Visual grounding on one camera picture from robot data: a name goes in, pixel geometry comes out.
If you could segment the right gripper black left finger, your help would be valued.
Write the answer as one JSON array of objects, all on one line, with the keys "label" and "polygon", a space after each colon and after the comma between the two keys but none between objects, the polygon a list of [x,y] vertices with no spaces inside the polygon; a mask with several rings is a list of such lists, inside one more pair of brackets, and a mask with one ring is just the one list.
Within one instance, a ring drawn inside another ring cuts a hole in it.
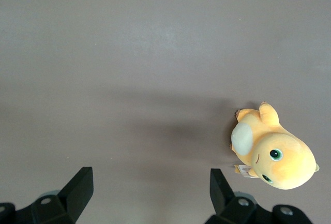
[{"label": "right gripper black left finger", "polygon": [[82,167],[55,195],[44,195],[32,205],[33,223],[76,223],[93,195],[93,169]]}]

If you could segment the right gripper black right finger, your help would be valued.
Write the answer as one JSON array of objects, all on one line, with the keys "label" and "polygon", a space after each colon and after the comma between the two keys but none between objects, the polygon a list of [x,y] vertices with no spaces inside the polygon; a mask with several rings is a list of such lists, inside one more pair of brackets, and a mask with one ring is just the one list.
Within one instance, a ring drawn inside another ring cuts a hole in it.
[{"label": "right gripper black right finger", "polygon": [[209,195],[215,214],[206,221],[213,223],[255,223],[257,202],[253,196],[234,192],[220,169],[210,170]]}]

